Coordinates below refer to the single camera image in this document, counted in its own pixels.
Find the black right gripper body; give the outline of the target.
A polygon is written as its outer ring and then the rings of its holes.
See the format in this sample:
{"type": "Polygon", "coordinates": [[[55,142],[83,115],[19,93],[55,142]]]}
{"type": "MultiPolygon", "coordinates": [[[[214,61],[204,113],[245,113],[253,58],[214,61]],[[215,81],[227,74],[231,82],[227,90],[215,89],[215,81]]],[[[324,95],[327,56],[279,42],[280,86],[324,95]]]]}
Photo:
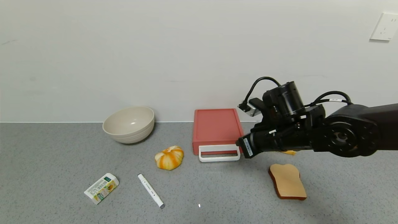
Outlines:
{"type": "Polygon", "coordinates": [[[240,148],[245,158],[253,158],[260,153],[277,150],[275,133],[270,131],[250,132],[238,140],[240,140],[240,148]]]}

